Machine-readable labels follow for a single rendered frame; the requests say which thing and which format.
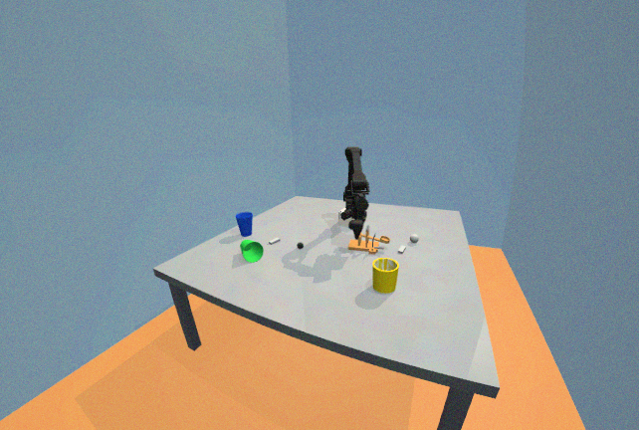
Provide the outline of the green cup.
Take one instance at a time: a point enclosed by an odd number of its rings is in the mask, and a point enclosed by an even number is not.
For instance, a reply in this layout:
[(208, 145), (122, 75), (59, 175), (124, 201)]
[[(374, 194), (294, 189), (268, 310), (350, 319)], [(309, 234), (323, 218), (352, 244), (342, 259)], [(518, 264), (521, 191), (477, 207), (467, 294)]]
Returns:
[(240, 244), (240, 249), (244, 259), (250, 263), (259, 261), (264, 252), (263, 247), (260, 243), (251, 240), (243, 241)]

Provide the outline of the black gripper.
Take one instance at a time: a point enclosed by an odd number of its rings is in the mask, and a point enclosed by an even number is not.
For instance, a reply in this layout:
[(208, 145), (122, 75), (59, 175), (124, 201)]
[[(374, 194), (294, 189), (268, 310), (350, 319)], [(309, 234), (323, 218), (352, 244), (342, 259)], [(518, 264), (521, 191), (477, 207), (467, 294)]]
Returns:
[(355, 239), (358, 240), (360, 234), (362, 233), (364, 223), (367, 218), (367, 212), (358, 211), (355, 206), (352, 205), (351, 210), (354, 213), (354, 220), (351, 220), (348, 224), (348, 228), (353, 231)]

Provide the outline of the blue cup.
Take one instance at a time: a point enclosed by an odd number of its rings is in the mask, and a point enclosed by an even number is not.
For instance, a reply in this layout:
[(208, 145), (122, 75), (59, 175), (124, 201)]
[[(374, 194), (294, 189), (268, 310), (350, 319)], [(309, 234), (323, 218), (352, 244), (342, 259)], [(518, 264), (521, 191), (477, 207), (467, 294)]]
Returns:
[(235, 215), (242, 237), (248, 237), (252, 234), (252, 213), (238, 213)]

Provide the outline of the yellow open cylinder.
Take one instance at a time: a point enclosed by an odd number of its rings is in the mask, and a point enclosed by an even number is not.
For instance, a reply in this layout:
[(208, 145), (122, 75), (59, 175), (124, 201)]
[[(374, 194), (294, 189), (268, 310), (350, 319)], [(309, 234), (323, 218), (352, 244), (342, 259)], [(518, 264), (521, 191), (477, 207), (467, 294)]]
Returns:
[(392, 259), (378, 258), (373, 262), (372, 285), (381, 295), (391, 295), (395, 291), (399, 265)]

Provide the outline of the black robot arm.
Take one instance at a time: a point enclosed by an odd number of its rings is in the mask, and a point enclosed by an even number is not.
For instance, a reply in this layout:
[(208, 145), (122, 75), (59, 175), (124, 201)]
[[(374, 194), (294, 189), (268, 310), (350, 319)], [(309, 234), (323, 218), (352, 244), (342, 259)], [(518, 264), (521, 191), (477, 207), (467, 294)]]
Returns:
[[(369, 203), (365, 195), (369, 195), (369, 182), (366, 175), (362, 172), (361, 158), (362, 148), (359, 146), (348, 146), (345, 149), (348, 164), (348, 184), (343, 192), (343, 201), (346, 202), (346, 209), (340, 214), (341, 219), (354, 219), (352, 205), (360, 211), (364, 212), (368, 209)], [(365, 190), (366, 191), (361, 191)]]

